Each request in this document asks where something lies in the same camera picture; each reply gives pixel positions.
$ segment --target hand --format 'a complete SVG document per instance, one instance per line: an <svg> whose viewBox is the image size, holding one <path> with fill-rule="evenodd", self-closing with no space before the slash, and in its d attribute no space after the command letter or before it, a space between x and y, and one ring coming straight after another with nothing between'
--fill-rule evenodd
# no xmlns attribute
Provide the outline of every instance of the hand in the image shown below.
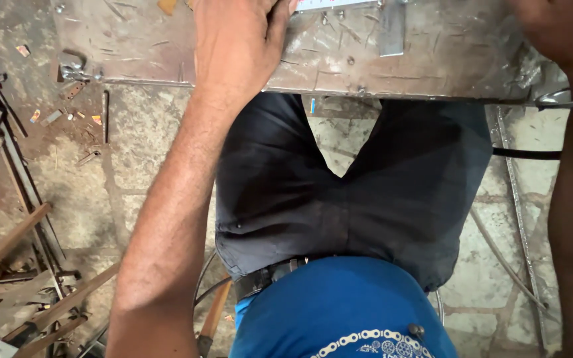
<svg viewBox="0 0 573 358"><path fill-rule="evenodd" d="M508 0L534 47L569 77L573 94L573 0Z"/></svg>
<svg viewBox="0 0 573 358"><path fill-rule="evenodd" d="M296 7L297 0L194 0L193 97L237 115L278 67Z"/></svg>

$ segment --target man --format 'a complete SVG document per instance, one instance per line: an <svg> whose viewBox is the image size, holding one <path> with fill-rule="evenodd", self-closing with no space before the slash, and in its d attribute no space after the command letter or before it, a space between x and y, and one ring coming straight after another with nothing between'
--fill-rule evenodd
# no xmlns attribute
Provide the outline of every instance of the man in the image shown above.
<svg viewBox="0 0 573 358"><path fill-rule="evenodd" d="M573 95L573 0L510 2ZM123 259L108 357L197 356L193 293L215 179L217 249L241 300L230 357L457 355L425 292L452 274L490 157L482 107L385 101L346 176L332 175L300 98L258 94L296 5L195 1L196 87ZM549 240L573 356L573 110Z"/></svg>

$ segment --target metal workbench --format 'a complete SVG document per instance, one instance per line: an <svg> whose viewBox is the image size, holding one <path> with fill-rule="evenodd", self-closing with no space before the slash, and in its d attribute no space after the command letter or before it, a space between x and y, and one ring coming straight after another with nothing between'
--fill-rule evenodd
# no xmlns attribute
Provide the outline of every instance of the metal workbench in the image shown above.
<svg viewBox="0 0 573 358"><path fill-rule="evenodd" d="M194 20L182 0L168 17L154 0L52 0L63 49L116 84L192 86ZM404 54L379 57L376 3L297 13L269 90L324 95L523 101L522 39L505 0L406 5Z"/></svg>

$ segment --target blue t-shirt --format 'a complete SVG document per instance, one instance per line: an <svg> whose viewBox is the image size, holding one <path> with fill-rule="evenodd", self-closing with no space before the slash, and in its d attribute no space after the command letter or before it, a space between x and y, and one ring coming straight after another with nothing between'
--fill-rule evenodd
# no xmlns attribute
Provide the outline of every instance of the blue t-shirt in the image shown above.
<svg viewBox="0 0 573 358"><path fill-rule="evenodd" d="M235 309L230 358L457 357L412 276L369 257L313 261Z"/></svg>

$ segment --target leg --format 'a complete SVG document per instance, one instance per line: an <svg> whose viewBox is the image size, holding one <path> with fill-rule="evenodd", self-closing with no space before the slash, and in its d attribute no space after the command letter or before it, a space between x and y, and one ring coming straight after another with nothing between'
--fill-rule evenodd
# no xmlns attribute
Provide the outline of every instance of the leg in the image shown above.
<svg viewBox="0 0 573 358"><path fill-rule="evenodd" d="M424 289L446 283L491 148L483 105L386 101L345 176L348 250L401 266Z"/></svg>
<svg viewBox="0 0 573 358"><path fill-rule="evenodd" d="M336 199L341 181L318 150L299 95L260 93L247 105L225 141L216 184L216 246L234 279L326 252L346 217Z"/></svg>

